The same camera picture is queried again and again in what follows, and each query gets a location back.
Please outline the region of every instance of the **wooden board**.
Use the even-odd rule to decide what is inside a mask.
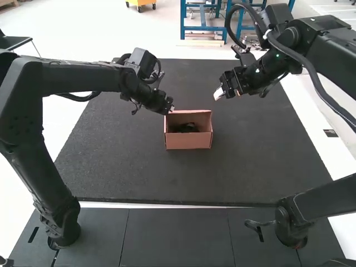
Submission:
[[[17,0],[0,0],[0,7],[5,6],[6,4],[13,4],[15,7],[18,7],[19,4]]]

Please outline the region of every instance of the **chair leg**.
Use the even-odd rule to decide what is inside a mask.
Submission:
[[[39,55],[39,57],[41,57],[41,54],[40,54],[39,51],[37,50],[37,47],[34,45],[34,43],[33,43],[32,41],[31,41],[31,43],[32,43],[33,47],[36,49],[37,54]]]

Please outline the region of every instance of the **black floor mat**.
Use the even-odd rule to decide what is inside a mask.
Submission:
[[[215,102],[238,61],[162,60],[160,89],[178,110],[212,110],[209,150],[166,151],[163,116],[118,93],[90,101],[57,158],[81,200],[203,205],[272,204],[331,181],[280,85],[267,95]]]

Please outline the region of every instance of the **box flap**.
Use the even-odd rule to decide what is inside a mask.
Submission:
[[[205,113],[205,112],[211,112],[211,110],[175,110],[173,112],[170,112],[169,114],[175,114],[175,113]]]

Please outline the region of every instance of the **black cable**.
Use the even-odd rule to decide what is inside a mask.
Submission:
[[[356,119],[343,107],[341,107],[328,93],[325,91],[322,82],[319,79],[318,73],[314,68],[313,64],[305,58],[303,55],[295,52],[294,50],[284,46],[276,40],[273,36],[273,31],[267,32],[266,34],[268,42],[275,47],[277,50],[291,57],[292,59],[298,61],[302,64],[306,70],[309,72],[310,79],[314,85],[314,88],[319,95],[319,97],[340,117],[342,117],[345,122],[352,128],[356,133]]]
[[[125,64],[125,61],[127,59],[129,59],[131,57],[131,54],[130,53],[127,53],[127,54],[123,54],[120,59],[116,62],[116,64],[119,64],[119,65],[124,65]]]
[[[268,92],[269,92],[277,83],[279,83],[285,76],[287,76],[287,75],[288,75],[288,72],[285,72],[282,76],[280,76],[279,78],[275,79],[275,80],[273,81],[273,83],[271,83],[269,86],[267,86],[266,88],[264,88],[264,89],[260,92],[259,96],[260,96],[261,98],[266,97],[266,95],[268,94]]]
[[[0,256],[0,265],[5,265],[6,259]]]
[[[244,43],[242,43],[240,40],[238,40],[236,38],[236,36],[234,35],[232,29],[231,29],[231,18],[233,17],[233,14],[238,11],[239,9],[245,9],[248,14],[251,16],[254,25],[256,27],[256,25],[260,28],[260,30],[262,31],[262,33],[264,34],[267,31],[267,26],[265,25],[265,23],[263,22],[262,18],[260,17],[260,15],[258,15],[258,13],[256,12],[256,10],[253,9],[253,7],[247,3],[237,3],[235,4],[229,11],[228,14],[226,14],[226,18],[225,18],[225,28],[230,36],[230,38],[242,49],[246,49],[247,45],[245,45]]]
[[[73,100],[76,102],[86,102],[86,101],[89,101],[89,100],[97,97],[98,95],[100,95],[100,93],[101,92],[94,91],[94,92],[91,92],[91,94],[88,96],[76,96],[71,93],[59,93],[59,94],[57,94],[57,96],[61,96],[61,97],[64,97],[64,98],[67,98],[67,99],[70,99],[70,100]]]
[[[162,66],[161,66],[161,61],[159,59],[157,59],[156,61],[157,65],[158,65],[158,74],[155,74],[154,72],[152,73],[152,78],[148,78],[146,80],[142,81],[147,84],[147,85],[151,85],[152,83],[156,82],[158,80],[158,78],[160,77],[160,73],[162,71]]]

